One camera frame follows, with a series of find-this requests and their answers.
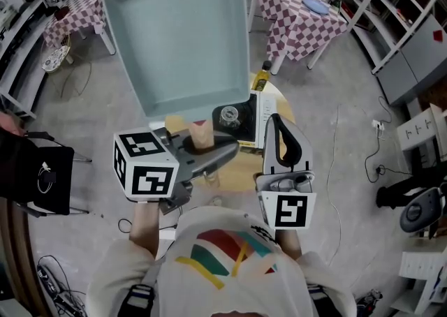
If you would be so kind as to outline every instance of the power outlet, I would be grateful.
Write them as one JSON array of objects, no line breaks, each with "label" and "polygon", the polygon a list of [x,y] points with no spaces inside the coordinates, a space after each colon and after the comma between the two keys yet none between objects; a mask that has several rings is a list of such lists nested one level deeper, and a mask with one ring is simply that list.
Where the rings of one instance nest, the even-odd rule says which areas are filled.
[{"label": "power outlet", "polygon": [[372,120],[372,126],[374,127],[374,129],[379,129],[379,131],[385,131],[385,126],[383,125],[383,123],[375,119]]}]

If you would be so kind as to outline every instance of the white marker cube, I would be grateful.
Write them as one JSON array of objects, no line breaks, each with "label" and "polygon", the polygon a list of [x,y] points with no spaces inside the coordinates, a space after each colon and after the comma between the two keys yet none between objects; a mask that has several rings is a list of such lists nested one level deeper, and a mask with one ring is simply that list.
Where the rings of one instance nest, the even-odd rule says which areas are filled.
[{"label": "white marker cube", "polygon": [[308,229],[315,199],[315,193],[261,191],[263,215],[276,230]]},{"label": "white marker cube", "polygon": [[179,163],[149,127],[114,134],[113,168],[129,200],[170,198]]}]

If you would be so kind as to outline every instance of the red sticker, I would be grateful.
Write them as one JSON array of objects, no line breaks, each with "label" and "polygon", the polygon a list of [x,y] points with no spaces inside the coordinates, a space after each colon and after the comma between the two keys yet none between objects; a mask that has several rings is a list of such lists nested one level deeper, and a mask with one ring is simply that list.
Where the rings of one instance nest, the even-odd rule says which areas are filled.
[{"label": "red sticker", "polygon": [[439,41],[440,43],[442,43],[444,40],[443,35],[442,35],[442,30],[433,31],[433,39],[435,41]]}]

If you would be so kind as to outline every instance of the gray cabinet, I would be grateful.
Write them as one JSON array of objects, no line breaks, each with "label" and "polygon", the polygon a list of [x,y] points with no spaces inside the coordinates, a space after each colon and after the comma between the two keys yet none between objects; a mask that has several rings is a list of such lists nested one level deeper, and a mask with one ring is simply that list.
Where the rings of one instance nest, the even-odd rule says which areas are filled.
[{"label": "gray cabinet", "polygon": [[[434,39],[442,31],[443,40]],[[390,105],[408,102],[447,74],[447,34],[430,15],[414,36],[377,73]]]}]

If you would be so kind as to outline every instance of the round wooden table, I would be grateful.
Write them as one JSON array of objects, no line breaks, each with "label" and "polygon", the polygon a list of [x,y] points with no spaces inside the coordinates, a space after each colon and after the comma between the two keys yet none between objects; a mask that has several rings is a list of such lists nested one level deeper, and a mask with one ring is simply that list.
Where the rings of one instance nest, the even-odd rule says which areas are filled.
[{"label": "round wooden table", "polygon": [[[292,109],[283,94],[271,83],[268,82],[263,92],[274,94],[277,98],[277,112],[295,123]],[[171,132],[178,132],[188,129],[181,116],[166,117],[166,128]],[[248,191],[255,189],[254,174],[262,172],[263,157],[257,154],[250,154],[239,151],[236,157],[219,169],[219,180],[221,191]],[[205,185],[203,177],[193,181],[193,184]]]}]

